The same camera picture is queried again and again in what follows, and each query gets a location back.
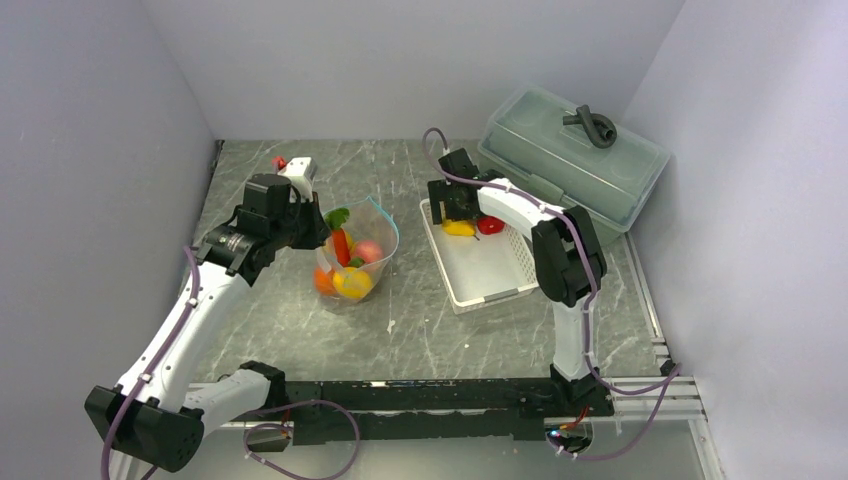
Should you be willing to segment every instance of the table surface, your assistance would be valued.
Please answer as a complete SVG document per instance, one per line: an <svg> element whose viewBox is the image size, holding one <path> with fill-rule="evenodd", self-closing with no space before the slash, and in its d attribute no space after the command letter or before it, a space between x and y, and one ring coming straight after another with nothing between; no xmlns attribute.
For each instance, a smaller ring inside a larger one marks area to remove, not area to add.
<svg viewBox="0 0 848 480"><path fill-rule="evenodd" d="M477 141L452 142L475 161ZM284 250L236 304L201 360L195 381L215 381L247 360L291 380L381 380L549 375L551 304L540 291L456 315L424 232L419 202L438 175L420 142L227 141L195 243L241 201L251 175L271 159L310 156L314 188L329 210L373 197L392 216L400 245L367 301L327 309L312 287L315 253ZM609 271L596 301L595 352L606 376L657 375L648 309L625 238L604 249ZM572 313L579 315L578 309Z"/></svg>

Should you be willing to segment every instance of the black hose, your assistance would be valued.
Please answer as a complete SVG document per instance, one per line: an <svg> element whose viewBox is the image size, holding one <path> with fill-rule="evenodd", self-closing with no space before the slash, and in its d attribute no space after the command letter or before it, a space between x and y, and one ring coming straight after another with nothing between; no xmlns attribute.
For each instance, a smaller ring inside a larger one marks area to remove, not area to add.
<svg viewBox="0 0 848 480"><path fill-rule="evenodd" d="M589 105L577 107L576 115L562 117L563 125L581 125L592 145L598 148L609 148L618 138L615 124L609 118L589 111Z"/></svg>

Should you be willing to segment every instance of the white wall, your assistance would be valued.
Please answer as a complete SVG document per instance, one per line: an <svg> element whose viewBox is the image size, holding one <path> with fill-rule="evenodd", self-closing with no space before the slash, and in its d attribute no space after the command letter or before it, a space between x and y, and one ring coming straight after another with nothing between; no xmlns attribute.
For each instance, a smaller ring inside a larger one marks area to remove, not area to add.
<svg viewBox="0 0 848 480"><path fill-rule="evenodd" d="M0 2L0 478L97 478L83 401L173 302L213 138L137 0Z"/></svg>
<svg viewBox="0 0 848 480"><path fill-rule="evenodd" d="M730 478L848 472L848 3L688 0L627 109L635 234Z"/></svg>
<svg viewBox="0 0 848 480"><path fill-rule="evenodd" d="M218 138L476 138L522 81L620 117L683 0L145 4Z"/></svg>

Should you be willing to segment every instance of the carrot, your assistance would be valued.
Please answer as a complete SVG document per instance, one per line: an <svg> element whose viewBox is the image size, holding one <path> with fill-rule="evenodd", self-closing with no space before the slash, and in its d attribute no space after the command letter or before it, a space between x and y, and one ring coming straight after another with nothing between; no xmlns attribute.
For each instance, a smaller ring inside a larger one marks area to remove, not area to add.
<svg viewBox="0 0 848 480"><path fill-rule="evenodd" d="M347 236L342 225L350 218L350 210L346 208L337 208L324 216L324 222L330 227L333 232L333 249L336 251L336 260L342 267L346 267L350 262L350 250L347 245Z"/></svg>

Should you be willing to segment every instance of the yellow pepper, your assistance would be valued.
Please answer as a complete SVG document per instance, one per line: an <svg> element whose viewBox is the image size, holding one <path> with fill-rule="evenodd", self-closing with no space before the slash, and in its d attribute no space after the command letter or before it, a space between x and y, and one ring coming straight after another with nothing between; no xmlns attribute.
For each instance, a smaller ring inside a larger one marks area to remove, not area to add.
<svg viewBox="0 0 848 480"><path fill-rule="evenodd" d="M339 295L359 300L374 288L374 282L367 273L353 267L346 267L344 270L344 273L333 274L333 286Z"/></svg>
<svg viewBox="0 0 848 480"><path fill-rule="evenodd" d="M460 237L473 237L477 233L474 224L468 220L442 220L442 230L448 235L458 235Z"/></svg>

